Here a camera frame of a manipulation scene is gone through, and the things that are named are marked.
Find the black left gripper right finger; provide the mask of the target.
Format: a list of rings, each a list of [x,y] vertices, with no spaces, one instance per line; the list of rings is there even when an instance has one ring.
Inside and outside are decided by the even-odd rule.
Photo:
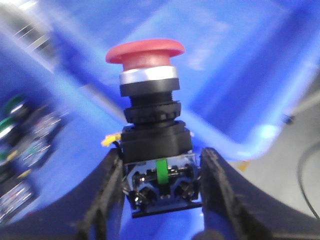
[[[195,240],[318,240],[320,222],[268,195],[214,148],[200,154],[204,230]]]

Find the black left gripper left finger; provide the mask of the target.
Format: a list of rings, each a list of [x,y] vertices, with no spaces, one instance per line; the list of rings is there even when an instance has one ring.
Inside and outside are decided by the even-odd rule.
[[[117,148],[68,194],[0,229],[2,240],[118,240],[124,207]]]

